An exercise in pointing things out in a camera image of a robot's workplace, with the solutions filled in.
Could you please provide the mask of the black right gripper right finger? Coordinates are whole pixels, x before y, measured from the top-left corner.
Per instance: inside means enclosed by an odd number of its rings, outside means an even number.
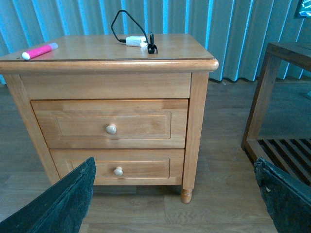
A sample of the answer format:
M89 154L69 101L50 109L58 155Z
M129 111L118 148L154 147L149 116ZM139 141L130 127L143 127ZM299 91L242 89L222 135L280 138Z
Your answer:
M254 172L276 230L279 233L309 233L311 188L263 158L254 163Z

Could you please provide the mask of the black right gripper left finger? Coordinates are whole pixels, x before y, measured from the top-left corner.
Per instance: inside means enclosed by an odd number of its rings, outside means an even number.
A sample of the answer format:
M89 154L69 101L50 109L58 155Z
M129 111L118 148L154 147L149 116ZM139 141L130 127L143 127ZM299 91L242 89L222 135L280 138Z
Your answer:
M94 158L0 223L2 233L77 233L89 210L96 174Z

